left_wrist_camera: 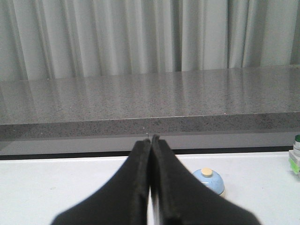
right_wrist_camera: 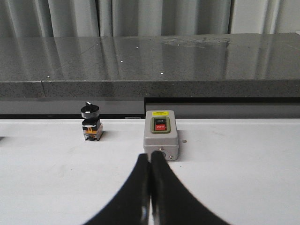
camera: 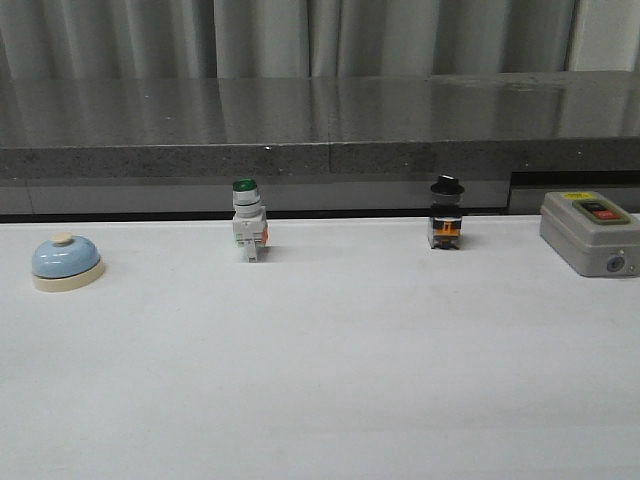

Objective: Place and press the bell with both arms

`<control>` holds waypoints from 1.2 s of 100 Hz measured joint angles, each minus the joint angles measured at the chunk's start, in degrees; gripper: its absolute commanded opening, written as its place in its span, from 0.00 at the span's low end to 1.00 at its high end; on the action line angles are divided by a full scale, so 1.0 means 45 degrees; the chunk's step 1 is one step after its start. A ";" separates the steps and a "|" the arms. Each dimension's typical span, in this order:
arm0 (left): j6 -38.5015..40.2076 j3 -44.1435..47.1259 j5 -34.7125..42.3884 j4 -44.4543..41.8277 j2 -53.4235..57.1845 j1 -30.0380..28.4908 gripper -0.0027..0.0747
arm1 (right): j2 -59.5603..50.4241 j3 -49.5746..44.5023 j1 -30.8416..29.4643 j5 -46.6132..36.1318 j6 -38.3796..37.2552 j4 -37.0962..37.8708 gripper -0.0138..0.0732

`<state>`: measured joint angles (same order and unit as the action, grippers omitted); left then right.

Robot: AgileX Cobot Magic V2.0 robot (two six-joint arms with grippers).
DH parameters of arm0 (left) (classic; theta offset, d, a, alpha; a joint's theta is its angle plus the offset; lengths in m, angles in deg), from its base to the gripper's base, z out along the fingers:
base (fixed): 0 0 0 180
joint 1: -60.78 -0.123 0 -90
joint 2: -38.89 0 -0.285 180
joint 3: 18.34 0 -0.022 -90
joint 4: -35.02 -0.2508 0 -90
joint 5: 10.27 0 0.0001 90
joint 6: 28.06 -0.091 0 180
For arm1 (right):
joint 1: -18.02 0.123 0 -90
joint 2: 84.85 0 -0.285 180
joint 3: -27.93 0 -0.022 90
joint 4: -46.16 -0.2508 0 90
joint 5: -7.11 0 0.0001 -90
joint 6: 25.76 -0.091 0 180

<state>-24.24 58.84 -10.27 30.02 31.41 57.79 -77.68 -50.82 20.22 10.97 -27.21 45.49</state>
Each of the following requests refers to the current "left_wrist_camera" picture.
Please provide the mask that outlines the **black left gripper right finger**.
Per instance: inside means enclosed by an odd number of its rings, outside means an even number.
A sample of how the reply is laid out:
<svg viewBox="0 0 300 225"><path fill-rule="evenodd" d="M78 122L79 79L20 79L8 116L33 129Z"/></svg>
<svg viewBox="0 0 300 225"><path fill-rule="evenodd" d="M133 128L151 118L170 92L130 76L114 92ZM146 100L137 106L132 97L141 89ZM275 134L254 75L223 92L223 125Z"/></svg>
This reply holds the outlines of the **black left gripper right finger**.
<svg viewBox="0 0 300 225"><path fill-rule="evenodd" d="M176 158L165 140L151 142L151 197L160 225L258 225L251 212L204 186Z"/></svg>

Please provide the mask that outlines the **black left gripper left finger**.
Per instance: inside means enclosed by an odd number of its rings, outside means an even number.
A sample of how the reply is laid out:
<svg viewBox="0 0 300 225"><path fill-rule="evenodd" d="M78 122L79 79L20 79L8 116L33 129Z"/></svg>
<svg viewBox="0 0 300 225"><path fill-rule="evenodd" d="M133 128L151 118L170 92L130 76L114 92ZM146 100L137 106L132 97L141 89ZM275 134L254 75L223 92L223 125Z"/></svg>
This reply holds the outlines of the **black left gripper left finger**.
<svg viewBox="0 0 300 225"><path fill-rule="evenodd" d="M145 225L150 140L137 141L119 170L94 194L59 214L54 225Z"/></svg>

